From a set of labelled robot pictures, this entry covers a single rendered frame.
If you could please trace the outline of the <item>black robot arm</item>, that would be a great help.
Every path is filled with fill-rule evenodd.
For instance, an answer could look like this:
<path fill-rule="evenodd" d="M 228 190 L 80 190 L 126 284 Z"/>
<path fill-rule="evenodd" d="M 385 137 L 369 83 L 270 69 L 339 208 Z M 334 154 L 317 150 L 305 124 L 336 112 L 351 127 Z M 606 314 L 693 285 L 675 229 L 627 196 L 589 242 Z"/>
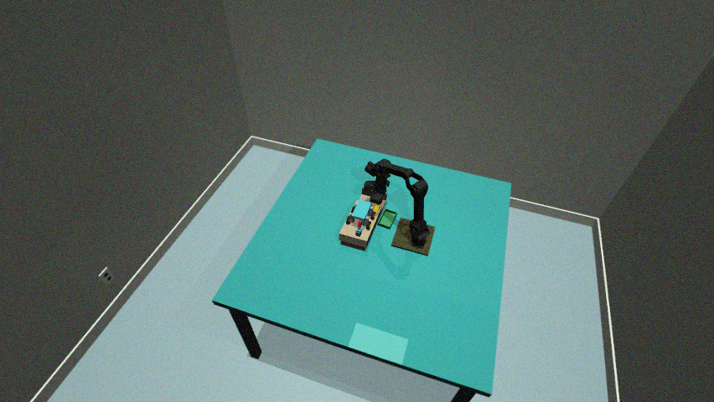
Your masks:
<path fill-rule="evenodd" d="M 373 177 L 376 176 L 377 183 L 386 183 L 387 178 L 391 176 L 390 174 L 404 178 L 406 187 L 414 198 L 414 219 L 410 221 L 409 227 L 411 228 L 411 245 L 423 249 L 427 235 L 431 233 L 427 227 L 427 222 L 424 220 L 424 197 L 428 190 L 428 184 L 425 179 L 411 168 L 394 165 L 387 159 L 382 159 L 375 164 L 369 161 L 365 171 Z M 418 182 L 411 185 L 410 177 L 417 179 Z M 374 192 L 375 181 L 365 181 L 364 190 L 373 190 L 372 192 Z"/>

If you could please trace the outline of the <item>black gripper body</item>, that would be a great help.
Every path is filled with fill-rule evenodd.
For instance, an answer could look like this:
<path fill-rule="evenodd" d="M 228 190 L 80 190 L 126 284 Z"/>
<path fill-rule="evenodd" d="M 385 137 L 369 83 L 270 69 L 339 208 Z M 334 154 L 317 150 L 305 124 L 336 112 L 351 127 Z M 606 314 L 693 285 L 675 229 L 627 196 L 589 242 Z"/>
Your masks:
<path fill-rule="evenodd" d="M 385 193 L 386 190 L 386 185 L 389 187 L 390 182 L 389 180 L 386 180 L 386 183 L 377 183 L 375 180 L 375 194 L 372 194 L 370 197 L 370 202 L 375 203 L 375 204 L 381 204 L 383 200 L 383 193 Z"/>

